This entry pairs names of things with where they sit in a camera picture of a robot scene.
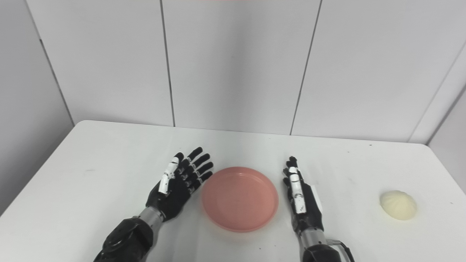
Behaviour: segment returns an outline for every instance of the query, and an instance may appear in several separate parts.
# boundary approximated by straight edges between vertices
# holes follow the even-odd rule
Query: white table
[[[148,262],[298,262],[281,181],[290,155],[317,186],[326,236],[356,262],[466,257],[466,196],[424,145],[83,121],[0,217],[0,261],[93,261],[108,233],[144,208],[172,156],[199,145],[215,170],[242,165],[268,176],[277,214],[257,231],[228,232],[203,214],[197,193],[162,226]],[[414,219],[384,213],[379,196],[393,189],[417,201]]]

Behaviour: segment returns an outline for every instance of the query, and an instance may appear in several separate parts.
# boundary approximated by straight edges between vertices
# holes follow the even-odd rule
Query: fingertip
[[[178,152],[174,157],[178,158],[178,163],[181,163],[181,161],[183,161],[183,158],[185,158],[185,156],[181,152]]]
[[[207,160],[210,159],[210,155],[209,154],[204,154],[202,155],[200,158],[198,158],[196,161],[194,161],[192,163],[192,165],[195,167],[195,168],[198,168],[200,165],[202,165],[202,163],[206,162]]]
[[[202,182],[205,182],[205,181],[206,181],[207,179],[209,179],[209,177],[211,177],[212,175],[213,175],[212,171],[209,171],[209,172],[203,174],[203,175],[201,176]]]
[[[289,186],[290,185],[290,179],[289,178],[283,178],[283,183],[285,183],[285,185]]]
[[[196,149],[194,149],[188,156],[187,158],[189,158],[190,161],[193,161],[196,156],[198,156],[200,153],[202,153],[202,147],[198,147]]]
[[[199,174],[202,174],[202,173],[204,173],[205,171],[207,171],[207,170],[209,170],[209,169],[211,169],[211,168],[213,168],[213,163],[212,163],[212,162],[208,162],[207,164],[204,164],[203,166],[201,166],[201,167],[197,170],[197,172],[198,172]]]
[[[287,166],[288,167],[298,167],[298,160],[294,156],[291,156],[290,160],[287,161]]]
[[[178,166],[181,168],[186,168],[187,166],[189,166],[189,160],[184,159],[183,161],[181,161],[181,163]]]

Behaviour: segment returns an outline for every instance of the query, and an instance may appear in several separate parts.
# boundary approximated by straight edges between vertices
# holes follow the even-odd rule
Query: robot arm
[[[322,208],[315,188],[306,184],[298,169],[295,157],[290,157],[283,170],[283,182],[293,210],[293,230],[304,247],[303,262],[341,262],[338,251],[330,245],[342,245],[348,258],[354,262],[349,248],[341,241],[326,240],[322,224]]]
[[[168,164],[162,179],[152,189],[146,208],[139,216],[125,219],[107,236],[94,262],[140,262],[157,242],[163,222],[176,217],[201,184],[212,172],[213,163],[204,164],[209,154],[196,148],[184,159],[176,154]]]

